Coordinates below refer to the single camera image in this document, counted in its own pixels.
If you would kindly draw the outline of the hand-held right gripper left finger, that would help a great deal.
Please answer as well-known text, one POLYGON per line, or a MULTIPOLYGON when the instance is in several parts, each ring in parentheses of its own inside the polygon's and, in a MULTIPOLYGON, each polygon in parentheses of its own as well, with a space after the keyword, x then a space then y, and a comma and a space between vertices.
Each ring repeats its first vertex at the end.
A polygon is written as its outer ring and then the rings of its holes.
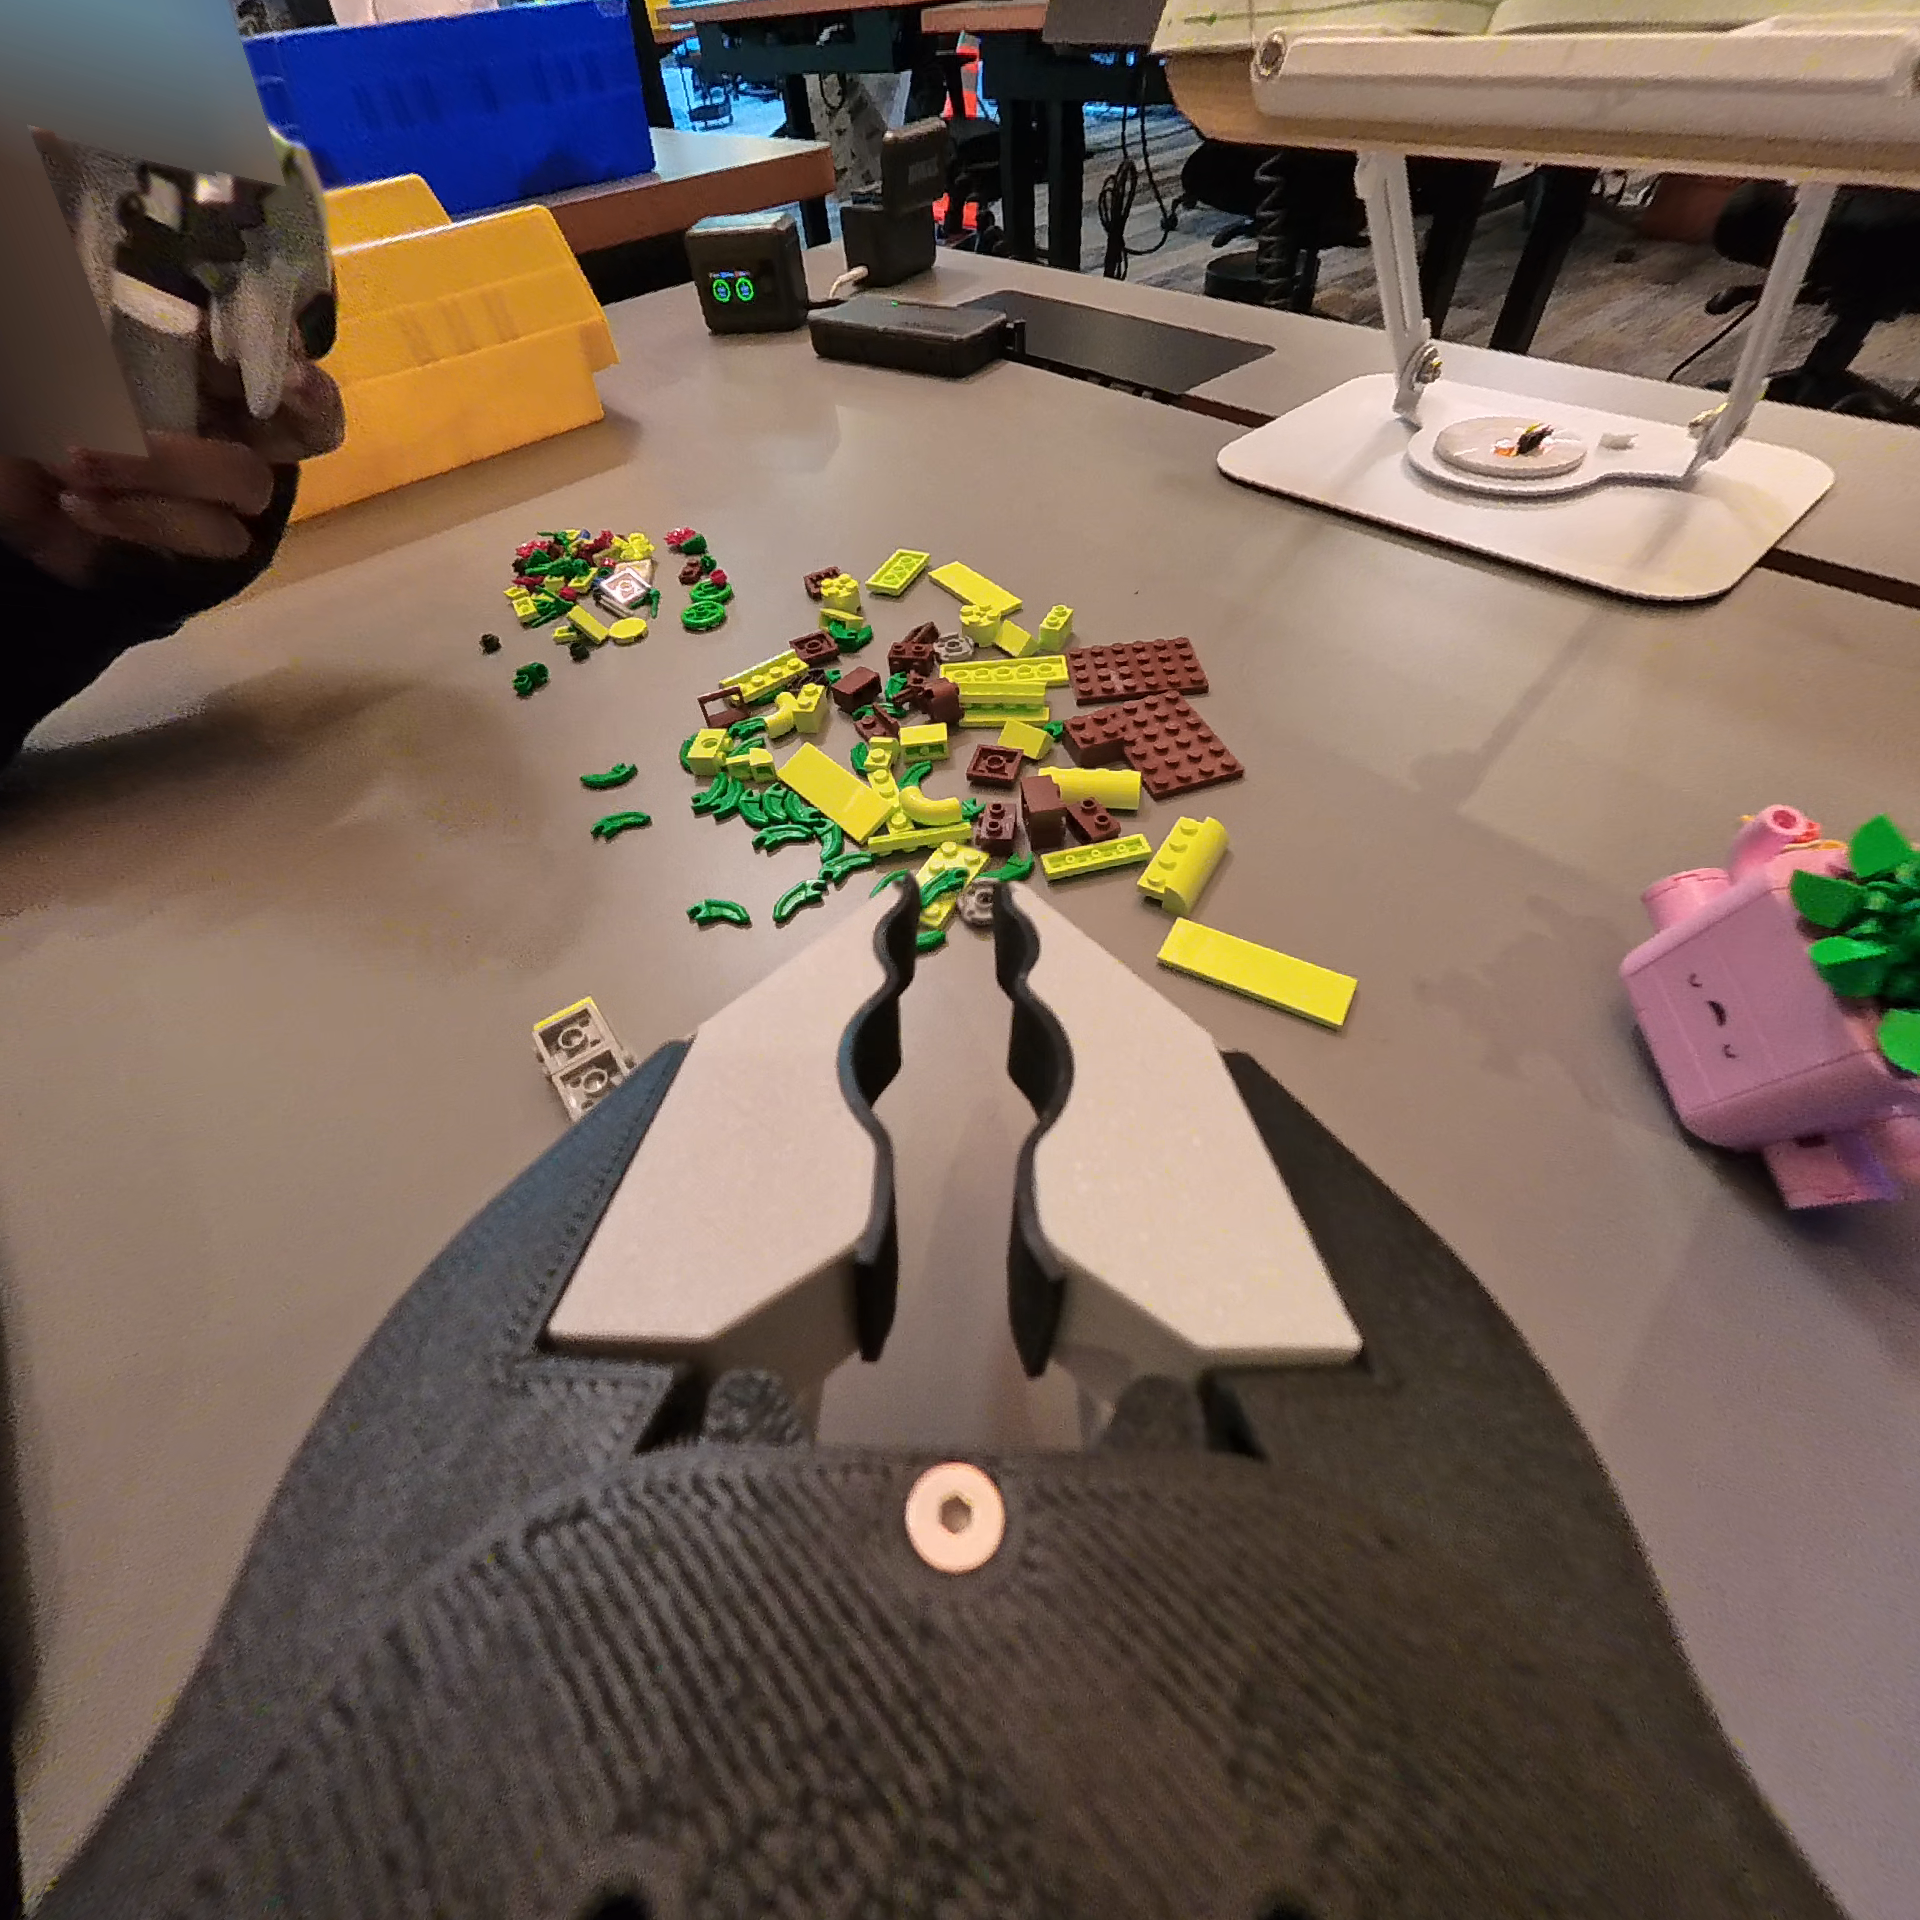
POLYGON ((695 1369, 876 1361, 896 1322, 901 1065, 920 895, 888 880, 682 1048, 545 1342, 695 1369))

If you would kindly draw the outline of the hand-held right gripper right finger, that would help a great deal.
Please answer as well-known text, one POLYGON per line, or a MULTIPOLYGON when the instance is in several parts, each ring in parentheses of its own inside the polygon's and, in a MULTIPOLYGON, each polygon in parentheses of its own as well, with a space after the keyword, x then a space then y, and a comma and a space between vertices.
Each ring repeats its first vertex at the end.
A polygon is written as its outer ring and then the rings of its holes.
POLYGON ((1023 882, 993 905, 1014 1159, 1008 1315, 1032 1378, 1097 1435, 1138 1378, 1333 1369, 1359 1330, 1199 1022, 1023 882))

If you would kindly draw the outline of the lime long studded plate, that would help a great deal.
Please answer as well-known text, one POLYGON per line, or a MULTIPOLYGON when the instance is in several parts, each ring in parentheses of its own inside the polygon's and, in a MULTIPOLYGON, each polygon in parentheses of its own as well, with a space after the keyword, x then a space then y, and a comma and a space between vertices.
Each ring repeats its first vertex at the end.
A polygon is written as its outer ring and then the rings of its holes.
POLYGON ((535 1025, 535 1057, 574 1123, 638 1070, 638 1057, 624 1048, 592 998, 535 1025))

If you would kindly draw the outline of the pile of mixed toy bricks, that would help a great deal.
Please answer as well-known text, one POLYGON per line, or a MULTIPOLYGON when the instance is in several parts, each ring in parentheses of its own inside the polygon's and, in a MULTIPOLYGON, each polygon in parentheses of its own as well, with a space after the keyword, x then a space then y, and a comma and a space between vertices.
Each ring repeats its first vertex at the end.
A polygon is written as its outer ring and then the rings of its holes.
POLYGON ((802 577, 809 632, 727 673, 676 751, 688 807, 742 825, 756 854, 810 854, 765 913, 784 929, 842 886, 919 867, 916 948, 953 926, 989 930, 1016 880, 1128 878, 1169 916, 1196 916, 1232 851, 1206 811, 1242 777, 1202 713, 1208 671, 1185 635, 1076 641, 1055 603, 898 548, 868 579, 802 577), (1169 807, 1165 825, 1142 825, 1169 807))

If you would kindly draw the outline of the heap of small brick parts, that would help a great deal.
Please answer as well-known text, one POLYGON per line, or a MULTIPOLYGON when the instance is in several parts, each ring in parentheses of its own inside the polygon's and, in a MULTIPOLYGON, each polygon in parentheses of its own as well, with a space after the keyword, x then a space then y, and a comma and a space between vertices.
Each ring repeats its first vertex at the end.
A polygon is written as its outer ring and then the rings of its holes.
POLYGON ((689 527, 674 527, 662 539, 639 531, 541 531, 514 548, 502 596, 524 632, 549 632, 559 647, 592 652, 612 644, 615 617, 646 617, 652 632, 670 586, 682 593, 679 625, 693 595, 733 603, 732 579, 689 527))

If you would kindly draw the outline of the person's left forearm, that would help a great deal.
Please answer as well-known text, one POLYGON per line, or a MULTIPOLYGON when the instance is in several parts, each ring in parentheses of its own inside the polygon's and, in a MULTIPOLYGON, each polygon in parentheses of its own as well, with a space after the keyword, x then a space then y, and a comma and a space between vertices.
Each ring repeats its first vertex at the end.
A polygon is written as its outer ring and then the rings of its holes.
POLYGON ((29 734, 92 687, 118 657, 166 641, 191 617, 247 591, 271 564, 297 504, 297 470, 274 471, 274 495, 247 522, 247 552, 231 561, 165 555, 108 545, 84 584, 2 552, 2 767, 29 734))

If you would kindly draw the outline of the person's left hand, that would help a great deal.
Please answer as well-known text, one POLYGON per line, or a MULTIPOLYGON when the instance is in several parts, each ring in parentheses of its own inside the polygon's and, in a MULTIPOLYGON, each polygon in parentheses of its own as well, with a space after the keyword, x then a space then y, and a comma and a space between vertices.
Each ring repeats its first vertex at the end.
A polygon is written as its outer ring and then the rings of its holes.
POLYGON ((276 471, 249 446, 178 435, 158 435, 142 455, 4 458, 2 542, 62 586, 81 586, 118 545, 237 561, 274 487, 276 471))

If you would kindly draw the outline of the lime smooth tile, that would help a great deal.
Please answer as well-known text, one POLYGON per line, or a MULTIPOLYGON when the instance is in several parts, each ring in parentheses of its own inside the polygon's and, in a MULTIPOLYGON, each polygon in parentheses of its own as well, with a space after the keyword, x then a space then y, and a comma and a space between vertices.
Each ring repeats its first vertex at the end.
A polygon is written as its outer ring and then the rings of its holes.
POLYGON ((1175 920, 1159 953, 1165 971, 1189 976, 1270 1011, 1341 1030, 1357 979, 1242 940, 1196 920, 1175 920))

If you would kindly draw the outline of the pink brick pot figure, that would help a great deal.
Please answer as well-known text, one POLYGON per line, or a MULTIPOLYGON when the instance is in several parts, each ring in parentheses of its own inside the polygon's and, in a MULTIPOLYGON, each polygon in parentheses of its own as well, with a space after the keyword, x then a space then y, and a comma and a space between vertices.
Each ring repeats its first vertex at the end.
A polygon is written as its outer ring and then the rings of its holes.
POLYGON ((1647 1057, 1697 1140, 1757 1154, 1790 1209, 1916 1187, 1916 844, 1790 806, 1746 815, 1718 867, 1640 896, 1620 963, 1647 1057))

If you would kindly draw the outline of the white lamp stand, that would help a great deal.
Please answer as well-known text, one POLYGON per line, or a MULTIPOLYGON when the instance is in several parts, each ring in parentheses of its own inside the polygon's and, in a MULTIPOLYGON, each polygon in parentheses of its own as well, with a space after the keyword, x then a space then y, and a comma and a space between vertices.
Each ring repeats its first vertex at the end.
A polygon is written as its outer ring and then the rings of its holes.
POLYGON ((1153 56, 1206 136, 1357 162, 1385 371, 1225 446, 1234 486, 1650 603, 1732 591, 1832 487, 1743 438, 1841 185, 1916 184, 1916 19, 1743 33, 1276 36, 1153 56), (1791 190, 1730 392, 1686 424, 1442 371, 1412 260, 1408 156, 1594 160, 1791 190))

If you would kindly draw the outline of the yellow plastic bin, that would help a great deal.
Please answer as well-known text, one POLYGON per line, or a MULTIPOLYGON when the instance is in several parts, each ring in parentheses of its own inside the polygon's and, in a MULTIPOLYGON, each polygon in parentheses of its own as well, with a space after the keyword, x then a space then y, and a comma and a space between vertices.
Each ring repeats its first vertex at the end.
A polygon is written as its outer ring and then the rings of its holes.
POLYGON ((334 254, 450 225, 440 200, 421 175, 329 188, 324 214, 334 254))
POLYGON ((293 522, 480 465, 604 417, 607 315, 554 215, 520 206, 334 254, 326 367, 344 438, 305 463, 293 522))

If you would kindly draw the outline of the black flat bar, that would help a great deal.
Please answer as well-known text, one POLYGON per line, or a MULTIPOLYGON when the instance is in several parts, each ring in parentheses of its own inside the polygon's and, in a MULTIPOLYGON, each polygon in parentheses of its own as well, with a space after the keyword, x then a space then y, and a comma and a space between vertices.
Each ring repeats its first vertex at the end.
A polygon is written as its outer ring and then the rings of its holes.
POLYGON ((1023 326, 991 307, 852 295, 809 311, 807 337, 824 362, 960 380, 1016 354, 1023 326))

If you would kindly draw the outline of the black device green display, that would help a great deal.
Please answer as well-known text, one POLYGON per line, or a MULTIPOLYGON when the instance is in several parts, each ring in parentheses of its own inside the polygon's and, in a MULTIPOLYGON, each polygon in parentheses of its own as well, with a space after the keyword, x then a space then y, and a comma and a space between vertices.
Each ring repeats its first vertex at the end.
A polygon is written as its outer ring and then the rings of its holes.
POLYGON ((710 215, 682 234, 689 283, 713 337, 802 330, 809 283, 789 211, 710 215))

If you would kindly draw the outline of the black office chair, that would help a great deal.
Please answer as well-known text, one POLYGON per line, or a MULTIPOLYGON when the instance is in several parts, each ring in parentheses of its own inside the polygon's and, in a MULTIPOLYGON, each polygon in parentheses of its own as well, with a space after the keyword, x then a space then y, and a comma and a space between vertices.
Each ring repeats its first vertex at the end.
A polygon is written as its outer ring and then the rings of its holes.
POLYGON ((1770 377, 1765 399, 1917 426, 1916 394, 1903 399, 1853 372, 1871 328, 1917 313, 1917 195, 1884 185, 1841 188, 1798 299, 1824 307, 1831 326, 1798 368, 1770 377))
POLYGON ((1182 204, 1247 220, 1253 246, 1204 267, 1204 298, 1311 313, 1320 254, 1365 246, 1354 156, 1247 148, 1202 140, 1182 171, 1182 204))

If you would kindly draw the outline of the black power adapter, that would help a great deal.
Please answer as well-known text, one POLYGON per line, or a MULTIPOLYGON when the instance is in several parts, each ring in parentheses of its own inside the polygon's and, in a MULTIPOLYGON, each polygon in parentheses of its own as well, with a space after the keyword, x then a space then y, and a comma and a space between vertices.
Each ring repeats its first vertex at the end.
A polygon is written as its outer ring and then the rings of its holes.
POLYGON ((842 250, 857 294, 877 294, 932 270, 932 209, 948 185, 948 123, 928 118, 879 140, 876 188, 842 204, 842 250))

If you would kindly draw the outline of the wooden background table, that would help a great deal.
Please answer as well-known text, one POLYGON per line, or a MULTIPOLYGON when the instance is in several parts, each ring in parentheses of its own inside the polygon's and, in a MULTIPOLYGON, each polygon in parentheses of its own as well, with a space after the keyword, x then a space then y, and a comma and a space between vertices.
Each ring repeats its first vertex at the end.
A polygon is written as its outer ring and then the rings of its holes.
POLYGON ((705 217, 826 202, 831 152, 782 136, 661 129, 649 175, 545 195, 576 256, 682 234, 705 217))

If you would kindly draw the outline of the blue plastic bin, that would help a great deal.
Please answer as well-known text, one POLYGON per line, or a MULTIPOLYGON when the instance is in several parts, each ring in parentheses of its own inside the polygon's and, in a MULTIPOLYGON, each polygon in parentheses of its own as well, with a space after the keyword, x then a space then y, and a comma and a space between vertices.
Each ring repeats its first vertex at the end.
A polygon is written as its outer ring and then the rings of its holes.
POLYGON ((269 123, 324 188, 418 176, 463 217, 656 167, 624 7, 310 28, 245 48, 269 123))

